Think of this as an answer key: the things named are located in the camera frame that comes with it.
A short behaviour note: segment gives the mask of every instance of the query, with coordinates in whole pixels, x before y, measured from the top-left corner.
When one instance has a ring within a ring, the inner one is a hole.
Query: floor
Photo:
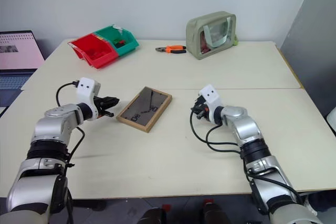
[[[212,195],[193,197],[164,197],[164,198],[136,198],[108,200],[104,211],[92,211],[86,208],[74,208],[75,224],[136,224],[141,216],[153,207],[163,204],[171,205],[167,213],[168,224],[198,223],[198,212],[205,199],[214,199],[214,202],[226,209],[232,224],[246,224],[247,221],[262,221],[269,224],[267,216],[262,216],[252,204],[249,195]],[[5,198],[0,198],[0,214],[5,212]],[[50,219],[50,224],[66,223],[67,212],[63,210]]]

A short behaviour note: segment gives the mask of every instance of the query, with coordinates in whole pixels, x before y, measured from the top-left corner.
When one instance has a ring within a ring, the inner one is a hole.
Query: orange pliers handle
[[[180,46],[180,45],[157,47],[155,50],[158,51],[158,52],[168,52],[168,53],[172,53],[172,54],[183,54],[183,53],[187,52],[186,47],[185,46]]]

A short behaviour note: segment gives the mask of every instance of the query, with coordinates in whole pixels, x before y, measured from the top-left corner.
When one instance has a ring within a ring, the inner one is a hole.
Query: white wall
[[[63,39],[112,23],[136,38],[184,39],[191,18],[225,10],[237,15],[241,40],[281,46],[303,0],[0,0],[0,30],[32,29],[50,53]]]

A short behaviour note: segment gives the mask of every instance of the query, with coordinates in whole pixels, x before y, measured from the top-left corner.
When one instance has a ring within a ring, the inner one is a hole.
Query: silver robot arm segment
[[[71,167],[67,146],[76,127],[85,120],[103,115],[115,106],[117,98],[97,97],[100,84],[81,78],[75,84],[79,104],[67,104],[45,112],[35,127],[26,160],[7,197],[8,213],[1,223],[48,223],[51,214],[60,212],[67,203],[66,170]]]
[[[271,155],[257,123],[242,107],[223,106],[212,85],[199,92],[193,112],[197,118],[205,117],[211,123],[225,125],[232,130],[244,172],[252,189],[258,210],[269,214],[272,224],[322,224],[307,208],[298,204],[301,200],[281,169],[275,156]]]

